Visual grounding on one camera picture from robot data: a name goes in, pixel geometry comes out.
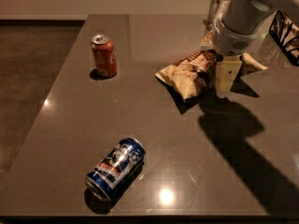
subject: blue can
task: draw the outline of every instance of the blue can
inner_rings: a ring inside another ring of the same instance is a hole
[[[126,178],[143,165],[146,152],[134,138],[120,142],[86,175],[86,186],[99,200],[111,202]]]

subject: snack package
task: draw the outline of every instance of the snack package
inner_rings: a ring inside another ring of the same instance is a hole
[[[170,64],[155,76],[177,91],[184,101],[214,87],[218,55],[215,50],[196,52],[177,64]]]

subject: red soda can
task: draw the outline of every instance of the red soda can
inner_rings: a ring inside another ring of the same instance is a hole
[[[95,35],[91,46],[98,74],[101,77],[114,77],[117,74],[117,64],[112,40],[106,35]]]

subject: floor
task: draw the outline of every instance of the floor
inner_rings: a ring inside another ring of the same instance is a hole
[[[0,21],[0,188],[83,21]]]

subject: logo on can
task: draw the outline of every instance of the logo on can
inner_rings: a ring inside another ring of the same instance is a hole
[[[95,35],[91,47],[98,74],[102,77],[114,77],[117,74],[117,64],[112,40],[106,35]]]
[[[125,178],[143,165],[145,150],[134,138],[126,138],[86,175],[86,185],[101,201],[111,201]]]

